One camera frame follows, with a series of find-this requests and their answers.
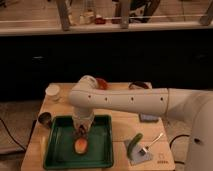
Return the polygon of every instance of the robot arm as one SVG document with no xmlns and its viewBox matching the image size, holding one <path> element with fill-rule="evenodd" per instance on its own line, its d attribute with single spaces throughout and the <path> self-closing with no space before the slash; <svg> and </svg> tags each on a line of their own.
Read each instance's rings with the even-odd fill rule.
<svg viewBox="0 0 213 171">
<path fill-rule="evenodd" d="M 99 90 L 97 88 L 98 83 L 95 78 L 84 76 L 70 92 L 69 98 L 74 106 L 75 115 L 82 122 L 84 118 L 92 117 L 94 108 L 102 108 L 135 114 L 167 115 L 192 124 L 195 112 L 189 111 L 192 105 L 187 105 L 188 100 L 206 92 L 167 88 L 138 90 Z"/>
<path fill-rule="evenodd" d="M 89 131 L 93 108 L 156 116 L 166 115 L 192 128 L 185 171 L 213 170 L 213 93 L 184 89 L 99 90 L 91 76 L 82 77 L 69 94 L 74 126 Z"/>
</svg>

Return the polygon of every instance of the cucumber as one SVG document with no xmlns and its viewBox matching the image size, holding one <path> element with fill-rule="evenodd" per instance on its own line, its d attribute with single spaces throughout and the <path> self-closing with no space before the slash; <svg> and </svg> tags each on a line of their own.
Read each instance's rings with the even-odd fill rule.
<svg viewBox="0 0 213 171">
<path fill-rule="evenodd" d="M 132 160 L 132 150 L 135 147 L 135 145 L 141 140 L 141 138 L 143 137 L 143 134 L 138 133 L 137 135 L 135 135 L 135 137 L 130 141 L 128 148 L 127 148 L 127 156 L 129 159 Z"/>
</svg>

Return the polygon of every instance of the wire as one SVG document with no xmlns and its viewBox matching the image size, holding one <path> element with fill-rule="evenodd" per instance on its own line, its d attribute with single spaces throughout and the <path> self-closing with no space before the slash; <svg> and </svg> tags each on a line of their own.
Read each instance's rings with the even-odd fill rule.
<svg viewBox="0 0 213 171">
<path fill-rule="evenodd" d="M 177 161 L 177 160 L 176 160 L 176 161 L 175 161 L 175 163 L 176 163 L 176 164 L 182 164 L 182 165 L 185 165 L 185 163 L 184 163 L 184 162 L 182 162 L 182 161 Z"/>
<path fill-rule="evenodd" d="M 23 149 L 23 151 L 26 151 L 26 148 L 24 148 L 18 141 L 15 140 L 15 138 L 11 135 L 9 129 L 7 128 L 7 125 L 4 123 L 4 121 L 2 120 L 2 118 L 0 118 L 0 121 L 2 122 L 5 130 L 7 131 L 8 135 L 10 136 L 10 138 L 19 146 Z"/>
<path fill-rule="evenodd" d="M 181 134 L 181 135 L 178 135 L 178 136 L 174 137 L 174 138 L 172 139 L 172 141 L 169 143 L 169 147 L 172 148 L 173 142 L 174 142 L 177 138 L 180 138 L 180 137 L 189 137 L 189 135 L 187 135 L 187 134 Z"/>
<path fill-rule="evenodd" d="M 181 135 L 177 135 L 176 137 L 174 137 L 172 139 L 172 141 L 169 143 L 169 147 L 172 148 L 172 144 L 174 143 L 174 141 L 180 137 L 189 137 L 189 135 L 187 134 L 181 134 Z M 182 164 L 182 165 L 185 165 L 185 162 L 183 161 L 175 161 L 175 164 Z"/>
</svg>

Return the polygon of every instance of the dark green tray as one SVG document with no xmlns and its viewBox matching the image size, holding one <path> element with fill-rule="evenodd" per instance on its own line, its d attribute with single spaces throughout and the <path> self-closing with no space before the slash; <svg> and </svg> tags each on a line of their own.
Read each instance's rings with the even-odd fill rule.
<svg viewBox="0 0 213 171">
<path fill-rule="evenodd" d="M 45 169 L 106 168 L 114 163 L 111 117 L 95 116 L 88 134 L 88 151 L 76 154 L 73 148 L 74 128 L 71 116 L 57 116 L 53 120 Z"/>
</svg>

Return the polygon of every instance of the white cup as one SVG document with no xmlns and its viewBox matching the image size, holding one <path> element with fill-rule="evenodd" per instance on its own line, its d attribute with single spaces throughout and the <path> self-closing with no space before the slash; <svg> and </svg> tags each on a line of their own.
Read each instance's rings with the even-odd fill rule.
<svg viewBox="0 0 213 171">
<path fill-rule="evenodd" d="M 48 98 L 50 98 L 53 101 L 57 101 L 60 98 L 60 87 L 57 84 L 50 84 L 46 88 L 45 93 Z"/>
</svg>

